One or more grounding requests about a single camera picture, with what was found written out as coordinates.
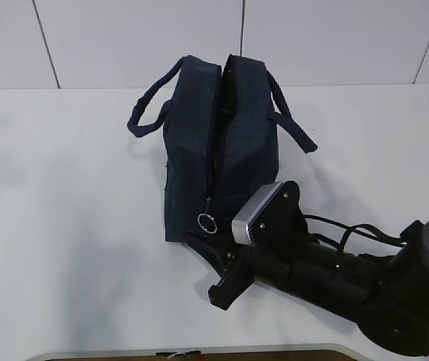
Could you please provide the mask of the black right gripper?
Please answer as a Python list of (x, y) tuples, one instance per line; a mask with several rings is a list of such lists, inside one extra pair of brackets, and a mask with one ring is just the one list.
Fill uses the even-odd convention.
[(222, 235), (202, 235), (185, 231), (187, 245), (221, 274), (218, 284), (208, 290), (210, 303), (224, 311), (255, 282), (262, 250), (257, 247), (236, 246)]

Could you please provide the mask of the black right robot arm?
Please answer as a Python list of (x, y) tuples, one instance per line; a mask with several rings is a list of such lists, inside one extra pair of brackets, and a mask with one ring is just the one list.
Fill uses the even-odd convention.
[(255, 281), (354, 322), (372, 342), (403, 356), (429, 354), (429, 221), (409, 225), (393, 256), (353, 255), (302, 223), (255, 246), (190, 232), (189, 246), (219, 274), (208, 296), (227, 309)]

